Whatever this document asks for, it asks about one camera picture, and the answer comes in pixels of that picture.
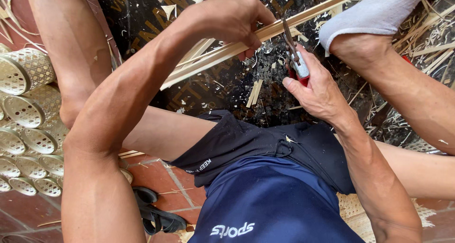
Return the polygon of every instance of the pruning shears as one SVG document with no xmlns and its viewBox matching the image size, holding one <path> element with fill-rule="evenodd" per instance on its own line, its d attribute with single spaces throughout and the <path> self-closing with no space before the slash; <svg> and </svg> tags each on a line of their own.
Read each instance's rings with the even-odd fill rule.
<svg viewBox="0 0 455 243">
<path fill-rule="evenodd" d="M 292 40 L 291 30 L 287 25 L 286 19 L 281 18 L 283 23 L 284 32 L 282 36 L 286 41 L 286 64 L 289 77 L 298 80 L 302 85 L 307 86 L 310 78 L 310 71 L 308 71 L 302 54 L 295 49 L 296 44 Z"/>
</svg>

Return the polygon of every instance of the black sandal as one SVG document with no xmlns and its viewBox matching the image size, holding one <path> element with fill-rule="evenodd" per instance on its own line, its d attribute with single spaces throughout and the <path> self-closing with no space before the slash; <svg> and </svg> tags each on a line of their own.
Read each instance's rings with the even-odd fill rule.
<svg viewBox="0 0 455 243">
<path fill-rule="evenodd" d="M 182 217 L 162 211 L 152 205 L 142 206 L 139 210 L 145 232 L 150 235 L 157 234 L 161 230 L 164 233 L 174 233 L 187 227 L 187 223 Z"/>
<path fill-rule="evenodd" d="M 133 192 L 139 207 L 147 206 L 158 200 L 158 195 L 154 191 L 142 186 L 134 186 Z"/>
</svg>

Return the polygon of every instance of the white sock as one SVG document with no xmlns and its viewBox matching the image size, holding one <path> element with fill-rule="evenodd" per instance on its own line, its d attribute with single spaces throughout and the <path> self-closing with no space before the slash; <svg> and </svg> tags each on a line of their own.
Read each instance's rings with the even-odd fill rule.
<svg viewBox="0 0 455 243">
<path fill-rule="evenodd" d="M 420 0 L 362 0 L 321 27 L 319 40 L 328 50 L 332 40 L 346 33 L 393 35 Z"/>
</svg>

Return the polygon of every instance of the shorts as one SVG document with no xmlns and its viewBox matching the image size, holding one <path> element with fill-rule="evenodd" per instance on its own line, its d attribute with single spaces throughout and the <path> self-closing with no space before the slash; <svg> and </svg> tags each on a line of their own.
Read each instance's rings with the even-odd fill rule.
<svg viewBox="0 0 455 243">
<path fill-rule="evenodd" d="M 194 175 L 196 187 L 209 186 L 239 159 L 274 156 L 305 167 L 336 192 L 355 193 L 343 147 L 325 123 L 259 128 L 237 120 L 227 110 L 213 110 L 199 118 L 218 124 L 179 158 L 166 162 Z"/>
</svg>

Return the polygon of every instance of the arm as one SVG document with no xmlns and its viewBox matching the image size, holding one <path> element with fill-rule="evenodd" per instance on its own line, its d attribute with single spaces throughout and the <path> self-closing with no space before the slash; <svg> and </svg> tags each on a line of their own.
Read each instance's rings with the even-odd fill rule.
<svg viewBox="0 0 455 243">
<path fill-rule="evenodd" d="M 260 42 L 251 26 L 256 21 L 275 21 L 259 0 L 212 0 L 190 6 L 98 86 L 64 143 L 65 242 L 145 241 L 131 187 L 118 170 L 117 154 L 123 140 L 177 62 L 198 40 L 242 41 L 256 49 Z"/>
<path fill-rule="evenodd" d="M 310 70 L 308 87 L 290 78 L 285 78 L 283 85 L 306 111 L 332 124 L 338 133 L 377 242 L 421 242 L 422 224 L 405 188 L 363 130 L 330 73 L 313 54 L 298 48 Z"/>
</svg>

